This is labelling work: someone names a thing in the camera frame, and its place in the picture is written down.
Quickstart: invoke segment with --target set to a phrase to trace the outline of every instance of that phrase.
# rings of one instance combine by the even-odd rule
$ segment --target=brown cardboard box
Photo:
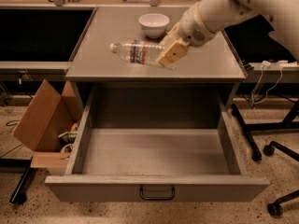
[[[76,85],[66,81],[59,94],[47,80],[39,87],[28,105],[13,136],[34,151],[31,167],[55,169],[61,174],[67,165],[67,155],[57,136],[70,131],[74,122],[81,119],[83,105],[78,98]]]

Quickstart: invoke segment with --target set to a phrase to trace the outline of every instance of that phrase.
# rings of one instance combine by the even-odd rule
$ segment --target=speckled floor
[[[250,109],[238,104],[247,123],[280,121],[289,105],[261,105]],[[0,156],[18,146],[11,136],[13,127],[6,123],[19,119],[24,106],[0,107]],[[22,205],[9,202],[19,182],[20,174],[0,173],[0,223],[299,223],[299,199],[283,204],[282,217],[271,217],[266,206],[280,196],[299,189],[299,163],[276,152],[271,158],[263,156],[261,162],[251,160],[251,151],[241,129],[233,118],[235,141],[251,176],[266,177],[270,186],[251,203],[60,203],[45,187],[49,174],[38,170],[26,191],[27,202]],[[299,151],[299,133],[255,135],[260,147],[276,140]],[[31,151],[19,147],[6,158],[29,158]]]

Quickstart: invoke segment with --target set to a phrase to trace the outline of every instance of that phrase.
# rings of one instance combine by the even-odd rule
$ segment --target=gray cabinet
[[[46,179],[61,201],[244,202],[267,187],[246,174],[232,135],[227,107],[244,75],[221,34],[175,70],[109,52],[119,39],[145,39],[139,15],[174,24],[186,8],[98,8],[66,76],[93,88],[65,175]]]

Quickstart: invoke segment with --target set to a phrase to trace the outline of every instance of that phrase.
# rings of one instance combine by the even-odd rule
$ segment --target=gray countertop
[[[188,7],[102,6],[96,11],[66,78],[74,81],[179,81],[237,82],[244,75],[221,33],[200,48],[190,47],[188,55],[173,70],[127,63],[113,54],[111,43],[147,39],[138,23],[151,12],[168,16],[168,29]]]

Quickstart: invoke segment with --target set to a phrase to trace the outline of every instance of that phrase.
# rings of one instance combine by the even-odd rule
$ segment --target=chair leg
[[[283,145],[279,144],[278,142],[272,141],[270,145],[265,146],[263,148],[263,153],[266,156],[272,156],[274,154],[275,148],[280,150],[281,152],[287,154],[289,157],[293,158],[296,161],[299,161],[299,154],[290,150],[287,147],[284,147]],[[283,213],[281,204],[285,203],[287,201],[293,200],[295,198],[299,197],[299,190],[292,192],[286,196],[283,196],[281,198],[278,198],[273,203],[270,203],[267,205],[268,212],[271,216],[281,216]]]
[[[299,197],[299,190],[292,192],[286,196],[278,198],[273,203],[267,205],[268,213],[275,217],[281,216],[283,213],[281,204]]]
[[[290,156],[291,158],[293,158],[296,161],[299,161],[299,154],[290,150],[287,147],[284,147],[283,145],[281,145],[278,142],[272,141],[270,143],[270,145],[265,146],[263,148],[263,154],[266,156],[272,156],[274,154],[274,147],[277,148],[278,150],[280,150],[281,152],[285,153],[286,155]]]

